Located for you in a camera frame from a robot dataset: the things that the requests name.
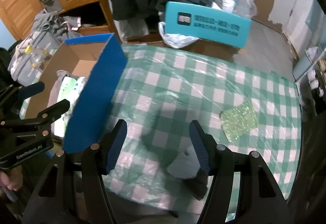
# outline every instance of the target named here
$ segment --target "yellow bottle cap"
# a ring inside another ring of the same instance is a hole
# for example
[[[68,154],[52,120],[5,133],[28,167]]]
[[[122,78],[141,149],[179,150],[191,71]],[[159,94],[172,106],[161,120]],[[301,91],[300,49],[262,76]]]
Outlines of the yellow bottle cap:
[[[26,49],[25,49],[25,53],[26,54],[30,54],[30,52],[32,51],[32,47],[31,46],[27,46]]]

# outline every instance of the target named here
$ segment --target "black square logo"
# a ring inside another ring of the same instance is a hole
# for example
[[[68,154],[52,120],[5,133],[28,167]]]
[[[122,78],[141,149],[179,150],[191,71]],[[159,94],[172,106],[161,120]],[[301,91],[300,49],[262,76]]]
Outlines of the black square logo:
[[[178,13],[178,24],[189,26],[191,23],[191,14],[189,13]]]

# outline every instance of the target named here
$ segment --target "white plastic bag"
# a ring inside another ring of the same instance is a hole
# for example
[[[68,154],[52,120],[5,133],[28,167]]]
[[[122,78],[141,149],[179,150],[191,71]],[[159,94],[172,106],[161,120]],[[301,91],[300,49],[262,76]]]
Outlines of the white plastic bag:
[[[194,42],[196,42],[199,38],[193,36],[183,36],[179,34],[166,34],[164,32],[164,22],[159,22],[159,33],[165,44],[173,47],[175,49],[183,48],[188,46]]]

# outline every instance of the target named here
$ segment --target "glittery green sponge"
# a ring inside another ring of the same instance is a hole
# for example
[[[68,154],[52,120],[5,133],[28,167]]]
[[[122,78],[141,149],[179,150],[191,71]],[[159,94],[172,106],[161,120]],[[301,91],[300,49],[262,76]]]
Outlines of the glittery green sponge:
[[[230,142],[258,126],[254,107],[251,102],[247,101],[239,107],[222,112],[220,119],[224,133]]]

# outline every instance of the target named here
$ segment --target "blue cardboard box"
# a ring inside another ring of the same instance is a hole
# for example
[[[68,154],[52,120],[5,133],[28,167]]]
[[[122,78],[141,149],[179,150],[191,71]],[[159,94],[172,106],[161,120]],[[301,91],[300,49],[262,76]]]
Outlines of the blue cardboard box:
[[[127,58],[114,34],[65,40],[43,71],[40,81],[45,89],[31,97],[25,117],[35,117],[47,107],[58,70],[88,77],[68,122],[62,147],[68,153],[83,151],[103,135],[111,100],[126,64]]]
[[[244,48],[251,20],[221,10],[179,2],[168,2],[165,33],[195,36]]]

